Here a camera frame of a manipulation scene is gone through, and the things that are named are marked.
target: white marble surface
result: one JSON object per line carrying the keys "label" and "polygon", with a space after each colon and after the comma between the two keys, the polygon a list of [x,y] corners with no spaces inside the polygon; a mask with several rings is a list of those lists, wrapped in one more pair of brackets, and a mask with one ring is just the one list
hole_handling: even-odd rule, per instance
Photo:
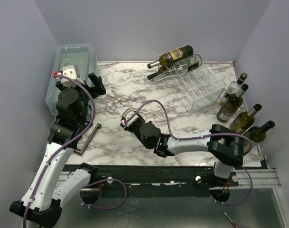
{"label": "white marble surface", "polygon": [[[162,82],[147,80],[156,69],[147,69],[147,63],[105,62],[99,63],[106,95],[95,99],[96,118],[88,133],[79,141],[81,148],[97,123],[102,124],[84,152],[73,154],[67,164],[86,162],[93,165],[177,165],[213,166],[215,157],[208,152],[187,152],[166,158],[147,150],[131,133],[120,127],[121,114],[127,109],[136,110],[147,100],[157,99],[166,108],[174,135],[188,135],[209,130],[212,124],[228,126],[216,119],[218,102],[199,112],[188,115],[176,95]],[[206,64],[213,74],[227,87],[236,80],[231,64]],[[168,133],[164,113],[158,104],[148,104],[140,112],[146,121],[152,121],[161,132]],[[244,166],[261,166],[259,153],[253,149],[244,157]]]}

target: gray wall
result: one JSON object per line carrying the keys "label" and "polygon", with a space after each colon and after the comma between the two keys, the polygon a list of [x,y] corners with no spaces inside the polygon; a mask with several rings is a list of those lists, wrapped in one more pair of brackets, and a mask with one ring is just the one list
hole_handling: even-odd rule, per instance
{"label": "gray wall", "polygon": [[262,144],[289,204],[289,0],[272,0],[237,61],[249,75],[248,106],[262,104],[257,125],[276,123]]}
{"label": "gray wall", "polygon": [[58,44],[89,42],[99,61],[155,60],[190,44],[237,60],[270,0],[35,0]]}
{"label": "gray wall", "polygon": [[42,160],[51,114],[45,95],[56,41],[33,0],[0,1],[0,228]]}

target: clear plastic container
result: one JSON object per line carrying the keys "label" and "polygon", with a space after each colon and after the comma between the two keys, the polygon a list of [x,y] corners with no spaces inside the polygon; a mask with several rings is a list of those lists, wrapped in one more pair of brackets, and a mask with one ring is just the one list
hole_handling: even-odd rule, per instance
{"label": "clear plastic container", "polygon": [[56,82],[60,81],[60,79],[54,78],[54,72],[61,71],[62,67],[71,64],[78,67],[81,79],[85,80],[89,87],[92,87],[93,83],[87,76],[90,73],[95,73],[97,75],[97,55],[94,53],[92,45],[64,44],[58,46],[55,63],[51,72],[45,98],[45,102],[52,115],[58,114],[58,111],[56,110],[56,103],[60,93],[60,90],[56,87]]}

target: wine bottle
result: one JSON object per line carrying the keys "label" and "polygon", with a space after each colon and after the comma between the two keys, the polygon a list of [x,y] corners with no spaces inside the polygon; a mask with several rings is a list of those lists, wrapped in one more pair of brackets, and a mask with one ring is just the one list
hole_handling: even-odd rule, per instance
{"label": "wine bottle", "polygon": [[148,75],[148,80],[152,80],[157,75],[161,75],[163,72],[166,72],[170,66],[161,66],[158,71],[154,74]]}
{"label": "wine bottle", "polygon": [[183,58],[191,56],[193,53],[194,53],[193,48],[190,45],[177,48],[175,50],[169,51],[159,56],[159,60],[149,63],[148,69],[158,67],[159,65],[167,67],[169,65],[172,65],[173,63],[178,62]]}
{"label": "wine bottle", "polygon": [[202,65],[202,58],[198,54],[193,54],[190,57],[184,58],[168,68],[167,71],[154,77],[154,81],[158,82],[168,77],[176,77],[185,75],[187,72],[197,69]]}
{"label": "wine bottle", "polygon": [[244,83],[245,79],[248,77],[247,74],[242,73],[237,81],[232,81],[229,85],[229,87],[226,89],[226,92],[224,96],[220,100],[220,105],[223,105],[226,101],[226,99],[231,95],[232,93],[236,93],[239,89],[238,86],[240,86],[242,83]]}
{"label": "wine bottle", "polygon": [[240,113],[230,124],[231,130],[238,134],[243,134],[249,127],[255,122],[254,115],[261,110],[260,104],[254,105],[254,107],[248,112]]}
{"label": "wine bottle", "polygon": [[247,91],[249,86],[247,84],[244,84],[241,86],[241,88],[238,90],[236,94],[231,94],[226,99],[224,105],[221,106],[219,109],[216,117],[220,122],[228,122],[228,120],[232,117],[232,115],[235,114],[235,112],[238,110],[238,108],[243,103],[242,95]]}
{"label": "wine bottle", "polygon": [[[274,127],[275,123],[270,120],[261,127],[251,127],[246,133],[244,133],[244,136],[251,140],[252,148],[254,148],[259,143],[265,140],[267,136],[266,132]],[[244,141],[243,151],[247,152],[249,147],[249,143],[247,141]]]}

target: dish rack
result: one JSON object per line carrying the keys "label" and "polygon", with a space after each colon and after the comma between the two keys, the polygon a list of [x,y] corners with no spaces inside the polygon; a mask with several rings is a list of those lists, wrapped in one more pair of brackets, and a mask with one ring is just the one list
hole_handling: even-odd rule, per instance
{"label": "dish rack", "polygon": [[165,80],[189,115],[214,104],[224,90],[224,85],[205,64],[185,75]]}

